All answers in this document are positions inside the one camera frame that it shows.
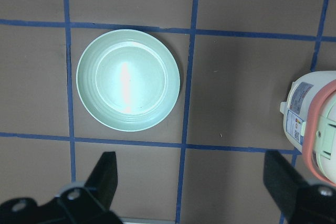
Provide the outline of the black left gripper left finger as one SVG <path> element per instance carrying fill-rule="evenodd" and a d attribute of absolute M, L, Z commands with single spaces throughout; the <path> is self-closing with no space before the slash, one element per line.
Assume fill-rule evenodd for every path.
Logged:
<path fill-rule="evenodd" d="M 115 152 L 104 152 L 82 186 L 73 186 L 44 205 L 32 198 L 1 204 L 1 223 L 122 223 L 110 210 L 118 186 Z"/>

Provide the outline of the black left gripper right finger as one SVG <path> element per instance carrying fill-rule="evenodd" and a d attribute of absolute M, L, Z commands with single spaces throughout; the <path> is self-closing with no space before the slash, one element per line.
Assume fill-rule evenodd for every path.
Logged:
<path fill-rule="evenodd" d="M 287 223 L 335 223 L 335 187 L 308 183 L 278 151 L 265 152 L 263 182 Z"/>

